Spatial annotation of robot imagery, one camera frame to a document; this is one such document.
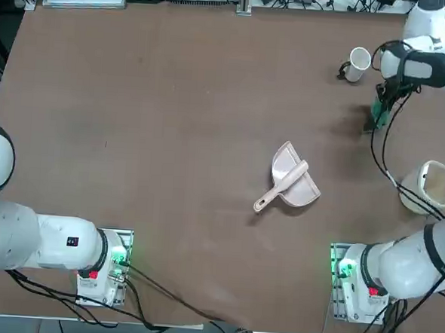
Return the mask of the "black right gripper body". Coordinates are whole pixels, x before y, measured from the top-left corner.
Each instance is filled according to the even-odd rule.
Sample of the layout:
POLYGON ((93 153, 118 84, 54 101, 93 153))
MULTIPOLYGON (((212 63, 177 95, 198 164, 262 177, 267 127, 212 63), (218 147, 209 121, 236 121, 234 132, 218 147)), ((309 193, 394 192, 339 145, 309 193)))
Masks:
POLYGON ((381 105, 393 106, 399 97, 400 83, 395 78, 385 79, 377 84, 376 94, 381 105))

